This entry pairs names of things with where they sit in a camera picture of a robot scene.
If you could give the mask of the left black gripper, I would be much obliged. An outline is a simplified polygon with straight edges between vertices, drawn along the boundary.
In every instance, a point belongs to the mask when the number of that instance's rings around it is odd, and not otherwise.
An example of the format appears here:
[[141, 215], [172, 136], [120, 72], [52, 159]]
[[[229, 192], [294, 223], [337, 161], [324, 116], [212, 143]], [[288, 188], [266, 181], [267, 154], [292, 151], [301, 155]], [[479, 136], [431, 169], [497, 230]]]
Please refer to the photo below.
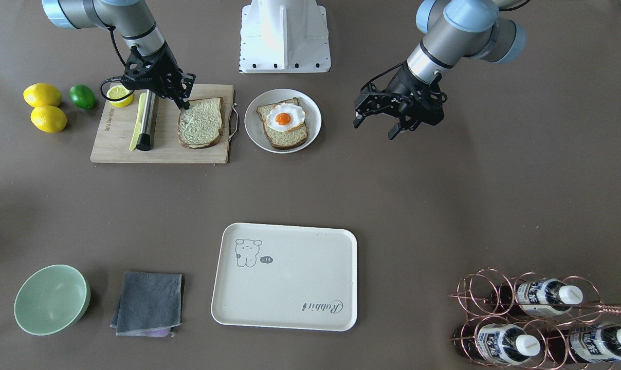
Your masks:
[[[397, 69], [392, 80], [384, 89], [378, 89], [374, 80]], [[442, 73], [430, 73], [430, 83], [425, 83], [411, 72], [407, 63], [399, 63], [369, 80], [355, 99], [355, 119], [353, 127], [359, 128], [366, 117], [385, 114], [398, 118], [398, 122], [388, 131], [389, 140], [409, 127], [421, 123], [437, 125], [444, 120], [443, 105], [447, 94], [442, 92], [439, 82]]]

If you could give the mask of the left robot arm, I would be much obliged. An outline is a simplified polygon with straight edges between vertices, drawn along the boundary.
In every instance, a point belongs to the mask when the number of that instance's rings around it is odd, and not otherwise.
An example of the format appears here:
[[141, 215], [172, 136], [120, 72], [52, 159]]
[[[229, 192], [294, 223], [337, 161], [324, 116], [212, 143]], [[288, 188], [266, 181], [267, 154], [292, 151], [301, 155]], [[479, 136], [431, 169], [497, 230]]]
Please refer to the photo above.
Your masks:
[[353, 125], [360, 127], [371, 115], [398, 119], [388, 132], [393, 140], [403, 131], [444, 119], [447, 96], [441, 79], [462, 58], [490, 63], [515, 60], [526, 45], [522, 26], [500, 17], [520, 1], [423, 1], [416, 12], [416, 26], [423, 38], [405, 61], [391, 68], [395, 75], [384, 89], [369, 80], [355, 99]]

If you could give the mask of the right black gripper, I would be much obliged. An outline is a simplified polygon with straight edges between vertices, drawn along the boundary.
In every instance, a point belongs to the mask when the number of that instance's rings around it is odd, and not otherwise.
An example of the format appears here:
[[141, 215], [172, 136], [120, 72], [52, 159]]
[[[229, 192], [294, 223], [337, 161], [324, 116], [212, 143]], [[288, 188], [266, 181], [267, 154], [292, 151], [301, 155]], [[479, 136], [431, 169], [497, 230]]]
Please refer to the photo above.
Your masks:
[[131, 47], [121, 83], [129, 90], [148, 89], [163, 99], [171, 99], [180, 109], [189, 109], [188, 97], [196, 76], [177, 66], [168, 44], [143, 56]]

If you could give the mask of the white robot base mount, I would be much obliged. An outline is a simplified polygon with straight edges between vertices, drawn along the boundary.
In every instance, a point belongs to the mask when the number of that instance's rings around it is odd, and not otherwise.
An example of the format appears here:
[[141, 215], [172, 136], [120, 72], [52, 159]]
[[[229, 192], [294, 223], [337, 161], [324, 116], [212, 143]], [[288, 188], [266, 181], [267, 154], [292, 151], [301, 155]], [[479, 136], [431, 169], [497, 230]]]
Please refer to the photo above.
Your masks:
[[252, 1], [242, 8], [241, 73], [330, 70], [325, 7], [315, 1]]

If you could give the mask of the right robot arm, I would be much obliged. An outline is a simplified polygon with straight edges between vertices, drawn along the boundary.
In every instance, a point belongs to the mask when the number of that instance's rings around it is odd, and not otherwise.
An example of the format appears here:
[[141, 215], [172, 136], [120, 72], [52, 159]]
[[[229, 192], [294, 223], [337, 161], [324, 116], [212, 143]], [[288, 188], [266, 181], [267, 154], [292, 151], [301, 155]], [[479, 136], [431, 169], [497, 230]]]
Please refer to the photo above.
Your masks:
[[144, 1], [43, 1], [47, 17], [60, 28], [117, 30], [131, 50], [115, 81], [129, 90], [148, 89], [178, 108], [189, 108], [196, 76], [185, 73]]

